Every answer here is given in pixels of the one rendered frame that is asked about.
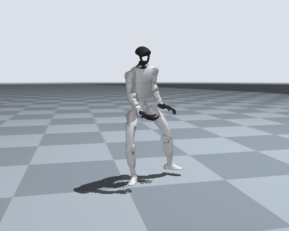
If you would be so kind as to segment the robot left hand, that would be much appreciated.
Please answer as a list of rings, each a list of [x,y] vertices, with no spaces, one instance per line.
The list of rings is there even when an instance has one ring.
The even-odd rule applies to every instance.
[[[160,107],[160,108],[162,108],[162,109],[164,109],[164,108],[167,108],[168,109],[168,111],[170,111],[170,110],[172,110],[173,111],[173,114],[176,114],[176,110],[175,109],[173,109],[173,108],[171,108],[170,106],[168,106],[168,105],[165,105],[165,104],[158,104],[158,107]]]

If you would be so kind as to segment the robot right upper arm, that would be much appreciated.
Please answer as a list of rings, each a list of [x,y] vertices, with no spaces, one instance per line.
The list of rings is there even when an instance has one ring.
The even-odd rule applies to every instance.
[[[132,91],[133,89],[133,79],[135,78],[135,70],[131,70],[125,73],[124,75],[126,80],[126,92],[132,93],[133,98],[136,98],[136,94]]]

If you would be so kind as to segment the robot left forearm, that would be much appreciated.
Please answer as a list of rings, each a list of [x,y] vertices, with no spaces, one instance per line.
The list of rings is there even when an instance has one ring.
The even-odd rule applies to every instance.
[[[158,104],[159,104],[159,103],[160,103],[160,104],[163,104],[163,103],[162,103],[162,99],[161,99],[161,97],[160,97],[160,95],[159,95],[159,91],[158,91],[158,90],[153,93],[153,96],[154,96],[155,101],[156,101],[156,103],[157,103],[157,107],[158,107]],[[158,108],[160,108],[160,107],[158,107]],[[160,108],[160,109],[162,109],[162,108]]]

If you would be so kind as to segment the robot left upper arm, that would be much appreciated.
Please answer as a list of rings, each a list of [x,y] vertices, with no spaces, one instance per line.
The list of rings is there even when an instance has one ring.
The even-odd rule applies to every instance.
[[[153,73],[153,82],[152,82],[152,89],[151,89],[151,92],[155,92],[158,90],[158,87],[156,85],[156,81],[157,81],[157,75],[158,75],[158,68],[155,67],[155,66],[152,66],[151,67],[153,68],[154,70],[154,73]]]

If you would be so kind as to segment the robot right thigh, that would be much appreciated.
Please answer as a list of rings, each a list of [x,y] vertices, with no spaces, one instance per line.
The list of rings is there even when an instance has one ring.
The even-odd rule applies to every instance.
[[[136,115],[136,112],[134,109],[130,110],[126,114],[126,148],[131,151],[131,153],[134,153],[136,150],[136,144],[134,143],[134,135],[135,130],[137,127],[138,122],[138,116]]]

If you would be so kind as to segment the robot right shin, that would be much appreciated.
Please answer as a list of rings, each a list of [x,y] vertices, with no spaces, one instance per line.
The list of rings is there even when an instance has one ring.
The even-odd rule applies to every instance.
[[[130,150],[126,148],[126,158],[127,158],[127,163],[130,168],[131,172],[131,177],[136,177],[136,172],[135,172],[135,164],[136,164],[136,153],[131,153]]]

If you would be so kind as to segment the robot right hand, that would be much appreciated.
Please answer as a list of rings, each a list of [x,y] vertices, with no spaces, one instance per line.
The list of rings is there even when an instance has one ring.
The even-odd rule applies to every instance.
[[[141,118],[145,118],[145,119],[151,120],[151,121],[154,121],[154,120],[159,118],[159,115],[157,117],[154,117],[157,114],[149,115],[149,114],[145,114],[145,112],[143,112],[143,111],[139,111],[139,114],[142,115]]]

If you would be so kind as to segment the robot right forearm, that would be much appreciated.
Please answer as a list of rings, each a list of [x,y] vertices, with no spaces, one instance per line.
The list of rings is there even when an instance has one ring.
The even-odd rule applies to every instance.
[[[139,114],[139,111],[142,111],[142,109],[141,109],[140,105],[138,104],[137,100],[135,98],[133,98],[131,92],[128,92],[127,98],[128,98],[129,103],[133,106],[133,108],[136,112],[136,115],[138,117],[141,117],[142,115]]]

